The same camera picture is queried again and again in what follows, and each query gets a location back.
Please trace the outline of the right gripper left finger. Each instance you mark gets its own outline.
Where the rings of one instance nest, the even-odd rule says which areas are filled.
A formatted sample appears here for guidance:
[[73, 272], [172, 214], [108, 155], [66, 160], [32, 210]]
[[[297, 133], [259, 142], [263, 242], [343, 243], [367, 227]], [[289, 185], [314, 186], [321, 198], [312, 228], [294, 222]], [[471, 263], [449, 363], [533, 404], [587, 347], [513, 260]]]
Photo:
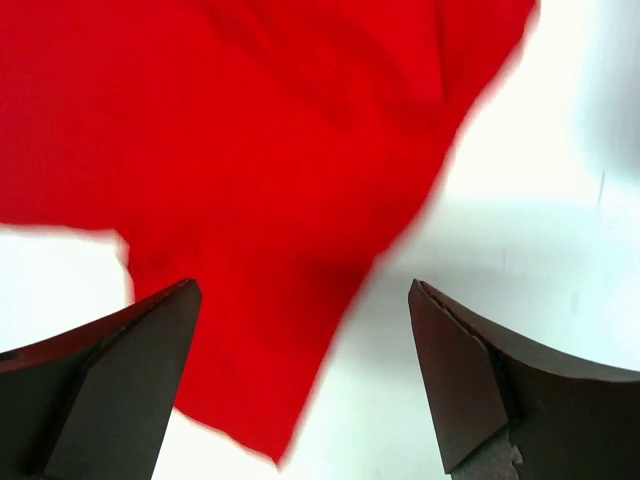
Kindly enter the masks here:
[[151, 478], [201, 299], [197, 282], [182, 280], [2, 353], [2, 478]]

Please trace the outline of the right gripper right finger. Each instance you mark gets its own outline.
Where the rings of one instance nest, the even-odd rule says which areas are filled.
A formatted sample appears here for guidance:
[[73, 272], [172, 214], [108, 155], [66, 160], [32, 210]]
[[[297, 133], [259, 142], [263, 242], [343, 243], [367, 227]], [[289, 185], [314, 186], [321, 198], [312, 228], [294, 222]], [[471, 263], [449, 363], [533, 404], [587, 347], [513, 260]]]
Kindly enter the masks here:
[[488, 320], [423, 281], [411, 325], [444, 471], [453, 479], [639, 475], [639, 375]]

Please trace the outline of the red t shirt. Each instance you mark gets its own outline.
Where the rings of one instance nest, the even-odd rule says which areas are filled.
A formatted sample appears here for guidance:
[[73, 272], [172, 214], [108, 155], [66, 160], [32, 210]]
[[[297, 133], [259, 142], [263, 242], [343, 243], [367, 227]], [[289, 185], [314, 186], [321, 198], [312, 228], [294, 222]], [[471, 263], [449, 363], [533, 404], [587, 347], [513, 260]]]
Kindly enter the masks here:
[[534, 1], [5, 1], [1, 220], [198, 281], [176, 399], [280, 463], [377, 258]]

